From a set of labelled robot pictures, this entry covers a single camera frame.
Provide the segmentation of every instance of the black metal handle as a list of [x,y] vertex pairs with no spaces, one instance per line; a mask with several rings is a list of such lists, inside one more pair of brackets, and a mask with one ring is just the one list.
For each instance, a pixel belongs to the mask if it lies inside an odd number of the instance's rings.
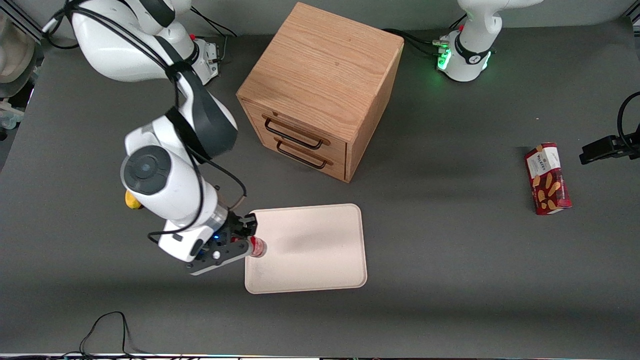
[[308,166],[310,166],[310,167],[312,167],[312,168],[316,168],[316,169],[318,169],[318,170],[321,170],[321,169],[323,169],[323,168],[326,166],[326,160],[323,160],[322,165],[316,165],[316,164],[311,163],[311,162],[309,162],[309,161],[307,161],[307,160],[304,160],[303,158],[301,158],[301,157],[299,157],[299,156],[295,156],[294,154],[291,154],[291,153],[290,153],[290,152],[288,152],[288,151],[282,150],[282,149],[280,148],[280,145],[282,145],[282,142],[281,142],[281,141],[278,141],[278,145],[276,145],[276,149],[278,149],[278,152],[280,152],[280,154],[284,154],[284,155],[286,155],[286,156],[288,156],[288,157],[290,157],[290,158],[292,158],[292,159],[294,159],[294,160],[298,160],[298,161],[300,161],[301,163],[303,163],[303,164],[305,164],[305,165],[308,165]]
[[264,127],[266,127],[267,130],[270,133],[274,133],[276,135],[280,135],[280,136],[282,136],[283,138],[285,138],[285,139],[287,139],[289,141],[292,141],[292,142],[294,142],[294,143],[296,143],[298,145],[302,145],[302,146],[304,146],[304,147],[306,147],[308,149],[311,149],[311,150],[318,150],[318,149],[320,149],[320,146],[322,146],[322,139],[318,140],[318,144],[317,145],[311,145],[309,143],[306,143],[304,141],[298,140],[298,139],[293,138],[293,137],[291,137],[291,136],[289,136],[289,135],[287,135],[287,134],[285,134],[285,133],[283,133],[281,131],[278,131],[276,129],[273,129],[273,128],[269,127],[269,124],[271,123],[271,119],[269,119],[268,117],[265,117],[265,119],[267,119],[267,121],[264,122]]

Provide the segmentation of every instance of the table surface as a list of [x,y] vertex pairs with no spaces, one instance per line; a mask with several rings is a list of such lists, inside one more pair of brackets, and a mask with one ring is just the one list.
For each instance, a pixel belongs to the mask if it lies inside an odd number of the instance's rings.
[[[505,29],[473,83],[406,47],[351,184],[253,132],[234,94],[269,39],[231,39],[208,86],[239,125],[218,162],[249,189],[240,212],[359,205],[367,284],[252,295],[242,261],[185,275],[145,239],[163,220],[128,210],[118,176],[124,136],[168,109],[171,85],[119,83],[77,50],[49,51],[0,175],[3,352],[73,350],[94,319],[121,310],[152,352],[637,359],[640,161],[578,158],[615,133],[638,90],[628,21]],[[627,131],[638,111],[629,107]],[[574,203],[549,217],[534,214],[523,159],[541,142],[558,143]],[[87,349],[118,352],[121,329],[107,319]]]

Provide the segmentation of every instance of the red can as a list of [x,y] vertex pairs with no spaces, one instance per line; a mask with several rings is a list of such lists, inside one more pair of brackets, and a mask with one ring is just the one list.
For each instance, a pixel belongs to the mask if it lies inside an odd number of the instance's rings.
[[525,156],[536,214],[551,215],[572,206],[564,183],[557,145],[538,145]]

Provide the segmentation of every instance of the beige tray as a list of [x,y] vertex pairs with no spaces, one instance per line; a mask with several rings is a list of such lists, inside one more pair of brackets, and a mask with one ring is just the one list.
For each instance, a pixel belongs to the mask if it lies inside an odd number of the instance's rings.
[[367,282],[360,208],[354,204],[253,211],[266,254],[245,258],[252,294],[359,288]]

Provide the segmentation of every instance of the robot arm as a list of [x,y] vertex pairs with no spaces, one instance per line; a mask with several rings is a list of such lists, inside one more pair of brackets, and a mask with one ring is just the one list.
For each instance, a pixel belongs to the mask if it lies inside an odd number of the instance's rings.
[[525,8],[543,0],[458,0],[468,19],[464,29],[454,30],[441,40],[450,42],[438,60],[438,69],[456,81],[472,81],[486,68],[490,48],[502,29],[501,10]]
[[[75,0],[70,4],[119,23],[155,51],[159,47],[155,39],[168,42],[180,59],[191,65],[203,85],[218,75],[216,45],[202,39],[192,40],[184,26],[175,21],[175,15],[191,8],[190,0]],[[56,13],[43,32],[50,32],[64,14]],[[166,77],[162,68],[112,29],[77,12],[70,21],[84,56],[102,75],[118,81]]]
[[192,275],[245,256],[261,256],[265,245],[253,236],[255,217],[241,218],[224,206],[216,189],[200,176],[194,159],[205,162],[231,150],[237,126],[229,110],[204,88],[167,39],[141,29],[126,4],[87,0],[74,6],[71,20],[78,44],[98,72],[122,81],[170,78],[186,98],[179,108],[172,107],[125,138],[123,185],[166,219],[164,230],[149,238],[187,262]]
[[191,0],[124,0],[134,12],[140,28],[157,35],[168,28],[176,16],[189,11]]

